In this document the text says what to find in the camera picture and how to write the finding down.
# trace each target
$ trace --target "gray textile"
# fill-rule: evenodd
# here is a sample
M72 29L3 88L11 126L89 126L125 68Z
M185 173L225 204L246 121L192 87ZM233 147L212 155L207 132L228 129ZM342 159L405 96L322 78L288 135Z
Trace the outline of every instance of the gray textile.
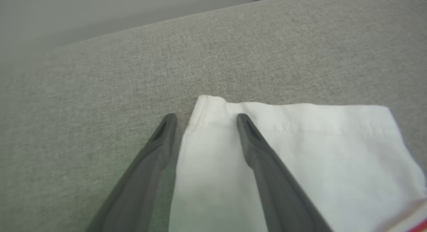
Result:
M166 231L197 96L380 104L427 169L427 0L265 0L3 66L0 231L83 231L162 117L178 116L152 231Z

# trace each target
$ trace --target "red object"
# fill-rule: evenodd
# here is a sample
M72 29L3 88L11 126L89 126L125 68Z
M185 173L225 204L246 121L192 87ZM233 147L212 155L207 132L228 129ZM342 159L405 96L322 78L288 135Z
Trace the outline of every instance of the red object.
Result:
M418 224L408 232L422 232L425 229L427 229L427 219L425 219L423 222L421 222L420 224Z

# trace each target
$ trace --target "white cloth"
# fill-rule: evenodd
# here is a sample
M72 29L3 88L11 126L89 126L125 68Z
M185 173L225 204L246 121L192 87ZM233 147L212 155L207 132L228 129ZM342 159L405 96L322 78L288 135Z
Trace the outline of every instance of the white cloth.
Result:
M179 152L170 232L267 231L239 113L252 119L332 230L407 231L425 219L425 177L388 108L200 96Z

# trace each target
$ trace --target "gray couch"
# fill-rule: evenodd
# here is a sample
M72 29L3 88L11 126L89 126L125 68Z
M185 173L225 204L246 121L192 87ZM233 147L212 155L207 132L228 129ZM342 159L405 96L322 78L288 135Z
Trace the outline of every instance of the gray couch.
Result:
M0 231L79 232L162 117L174 158L200 94L388 106L427 169L427 0L265 0L145 25L3 65Z

